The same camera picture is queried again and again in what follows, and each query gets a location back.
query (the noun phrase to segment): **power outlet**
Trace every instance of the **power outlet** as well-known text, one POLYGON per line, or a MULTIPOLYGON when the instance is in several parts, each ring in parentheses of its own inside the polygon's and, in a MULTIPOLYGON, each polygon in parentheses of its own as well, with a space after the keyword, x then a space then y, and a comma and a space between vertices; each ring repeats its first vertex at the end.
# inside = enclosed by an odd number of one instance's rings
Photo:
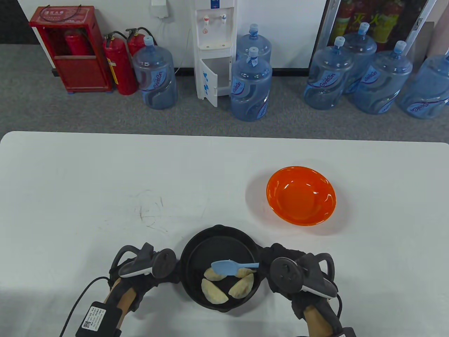
POLYGON ((168 17, 167 0, 151 0, 150 12, 160 19, 168 17))

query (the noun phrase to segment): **gray carpet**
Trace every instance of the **gray carpet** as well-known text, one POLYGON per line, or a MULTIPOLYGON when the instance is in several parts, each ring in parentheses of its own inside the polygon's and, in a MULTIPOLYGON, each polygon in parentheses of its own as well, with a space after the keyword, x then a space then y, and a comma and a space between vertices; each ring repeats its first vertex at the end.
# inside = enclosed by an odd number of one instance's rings
POLYGON ((229 98, 219 98, 218 108, 199 100, 193 77, 177 78, 179 101, 167 111, 149 109, 139 93, 68 95, 36 45, 0 45, 0 74, 0 137, 26 130, 449 142, 448 113, 422 121, 394 106, 370 116, 345 98, 332 111, 316 111, 301 97, 306 78, 273 78, 267 115, 245 123, 230 114, 229 98))

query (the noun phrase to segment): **water dispenser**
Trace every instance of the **water dispenser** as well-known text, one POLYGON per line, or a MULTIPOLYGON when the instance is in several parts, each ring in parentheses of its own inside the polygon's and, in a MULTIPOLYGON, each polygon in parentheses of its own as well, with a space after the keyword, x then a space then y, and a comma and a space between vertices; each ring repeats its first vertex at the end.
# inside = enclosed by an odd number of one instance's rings
POLYGON ((229 95, 237 45, 237 0, 190 0, 198 98, 229 95))

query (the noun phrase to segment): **orange bowl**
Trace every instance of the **orange bowl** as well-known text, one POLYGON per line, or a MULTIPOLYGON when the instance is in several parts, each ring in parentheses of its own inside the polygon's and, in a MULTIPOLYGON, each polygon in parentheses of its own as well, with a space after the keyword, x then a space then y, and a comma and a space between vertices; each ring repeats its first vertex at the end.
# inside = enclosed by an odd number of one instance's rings
POLYGON ((285 167, 273 174, 267 184, 267 199, 281 219, 298 226, 326 221, 337 205, 330 182, 302 166, 285 167))

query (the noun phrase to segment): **dumpling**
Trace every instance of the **dumpling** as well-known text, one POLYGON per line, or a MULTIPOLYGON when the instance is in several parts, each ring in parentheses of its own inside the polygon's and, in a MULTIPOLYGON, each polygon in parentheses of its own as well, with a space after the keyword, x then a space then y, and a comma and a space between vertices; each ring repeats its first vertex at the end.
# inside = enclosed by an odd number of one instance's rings
POLYGON ((214 270, 209 268, 204 272, 204 277, 208 279, 209 281, 220 281, 226 277, 226 275, 218 275, 214 270))
POLYGON ((201 281, 201 290, 206 299, 212 304, 223 304, 229 300, 226 294, 208 279, 201 281))
POLYGON ((253 284, 254 274, 249 274, 234 284, 234 286, 229 290, 229 295, 237 299, 244 298, 250 293, 253 284))
POLYGON ((245 276, 248 276, 249 274, 254 274, 254 273, 255 273, 255 270, 252 270, 249 268, 240 268, 235 276, 238 277, 239 279, 242 279, 245 276))

